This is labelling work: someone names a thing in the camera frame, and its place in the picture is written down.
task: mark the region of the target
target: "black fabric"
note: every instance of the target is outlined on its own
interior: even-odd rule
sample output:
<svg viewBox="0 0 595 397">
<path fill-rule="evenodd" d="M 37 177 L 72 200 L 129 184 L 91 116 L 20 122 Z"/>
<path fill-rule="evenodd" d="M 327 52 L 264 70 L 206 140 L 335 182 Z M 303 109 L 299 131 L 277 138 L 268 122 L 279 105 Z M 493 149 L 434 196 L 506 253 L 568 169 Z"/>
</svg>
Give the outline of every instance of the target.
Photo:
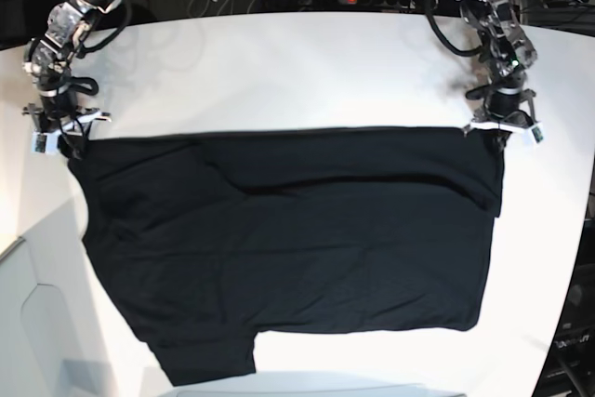
<svg viewBox="0 0 595 397">
<path fill-rule="evenodd" d="M 494 139 L 374 128 L 98 140 L 69 167 L 99 280 L 182 385 L 254 372 L 258 332 L 476 325 L 502 193 Z"/>
</svg>

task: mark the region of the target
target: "t-shirt sleeve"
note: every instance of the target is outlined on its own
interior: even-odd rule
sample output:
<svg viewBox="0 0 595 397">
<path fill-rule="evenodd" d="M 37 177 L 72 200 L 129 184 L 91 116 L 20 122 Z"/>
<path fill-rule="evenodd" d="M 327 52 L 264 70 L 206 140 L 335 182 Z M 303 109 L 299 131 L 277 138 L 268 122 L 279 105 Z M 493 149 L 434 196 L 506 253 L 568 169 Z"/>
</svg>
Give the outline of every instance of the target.
<svg viewBox="0 0 595 397">
<path fill-rule="evenodd" d="M 253 337 L 209 340 L 196 344 L 149 344 L 174 386 L 254 374 Z"/>
</svg>

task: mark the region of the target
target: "black t-shirt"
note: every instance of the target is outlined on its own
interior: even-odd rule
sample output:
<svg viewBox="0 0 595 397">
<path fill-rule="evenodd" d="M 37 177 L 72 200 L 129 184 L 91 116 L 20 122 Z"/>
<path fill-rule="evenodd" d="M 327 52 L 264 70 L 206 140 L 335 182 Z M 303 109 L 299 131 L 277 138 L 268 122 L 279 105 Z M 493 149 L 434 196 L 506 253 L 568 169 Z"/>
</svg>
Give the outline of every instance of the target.
<svg viewBox="0 0 595 397">
<path fill-rule="evenodd" d="M 258 332 L 477 324 L 502 194 L 493 133 L 97 140 L 69 167 L 95 272 L 175 385 L 254 372 Z"/>
</svg>

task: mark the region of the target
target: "white table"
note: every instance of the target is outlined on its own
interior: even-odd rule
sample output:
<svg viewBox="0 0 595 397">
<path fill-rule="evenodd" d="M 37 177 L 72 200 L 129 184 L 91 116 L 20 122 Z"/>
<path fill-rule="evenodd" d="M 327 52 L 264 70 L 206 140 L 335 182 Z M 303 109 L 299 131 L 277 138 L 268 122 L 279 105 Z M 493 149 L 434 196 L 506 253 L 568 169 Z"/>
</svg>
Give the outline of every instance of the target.
<svg viewBox="0 0 595 397">
<path fill-rule="evenodd" d="M 442 24 L 465 45 L 461 21 Z M 468 333 L 267 333 L 257 338 L 259 371 L 332 370 L 473 397 L 531 395 L 560 317 L 587 205 L 595 40 L 527 32 L 540 57 L 529 86 L 538 93 L 547 140 L 531 149 L 514 137 L 507 148 L 504 205 L 479 324 Z M 81 355 L 108 364 L 121 395 L 157 395 L 168 387 L 163 374 L 107 299 L 77 242 L 86 225 L 78 185 L 59 158 L 27 153 L 30 124 L 18 108 L 33 90 L 20 57 L 19 50 L 0 54 L 0 197 L 5 209 L 19 211 L 5 232 L 24 233 L 37 281 L 63 293 Z M 423 17 L 311 13 L 131 27 L 103 52 L 77 62 L 75 73 L 99 81 L 99 102 L 114 118 L 95 126 L 94 138 L 104 139 L 463 126 L 471 117 L 464 90 L 476 79 L 469 65 L 440 46 Z M 99 347 L 89 341 L 96 333 Z M 271 390 L 258 377 L 201 388 Z"/>
</svg>

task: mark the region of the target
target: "white tabletop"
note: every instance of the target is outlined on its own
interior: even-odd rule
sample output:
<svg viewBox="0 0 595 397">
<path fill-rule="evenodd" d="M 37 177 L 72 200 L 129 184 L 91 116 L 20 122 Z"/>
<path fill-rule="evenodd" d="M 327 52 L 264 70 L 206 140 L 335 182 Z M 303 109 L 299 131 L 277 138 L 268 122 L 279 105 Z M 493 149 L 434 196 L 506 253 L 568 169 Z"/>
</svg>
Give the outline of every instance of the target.
<svg viewBox="0 0 595 397">
<path fill-rule="evenodd" d="M 460 20 L 441 24 L 465 45 Z M 259 371 L 332 370 L 470 396 L 531 395 L 560 317 L 587 205 L 595 154 L 595 40 L 532 28 L 527 33 L 539 52 L 529 87 L 538 94 L 537 118 L 547 139 L 537 149 L 523 146 L 519 137 L 509 142 L 502 216 L 478 325 L 467 333 L 261 334 L 255 350 Z M 33 98 L 33 90 L 19 60 L 17 50 L 0 54 L 0 106 L 7 120 L 0 129 L 0 166 L 8 204 L 20 209 L 12 231 L 42 245 L 50 236 L 42 236 L 39 225 L 38 233 L 32 232 L 32 225 L 73 197 L 82 229 L 86 211 L 59 158 L 26 154 L 30 125 L 17 110 Z M 311 13 L 131 27 L 106 50 L 77 62 L 75 74 L 100 83 L 98 102 L 114 119 L 95 126 L 94 138 L 103 139 L 463 126 L 471 117 L 464 91 L 477 79 L 470 64 L 444 50 L 420 16 Z M 49 266 L 42 251 L 32 250 L 37 274 L 59 286 L 76 308 L 73 281 L 53 260 L 60 249 L 53 248 Z M 155 366 L 154 359 L 139 353 L 86 268 L 115 381 L 121 395 L 139 395 L 148 386 L 143 371 Z M 155 380 L 164 386 L 163 377 Z"/>
</svg>

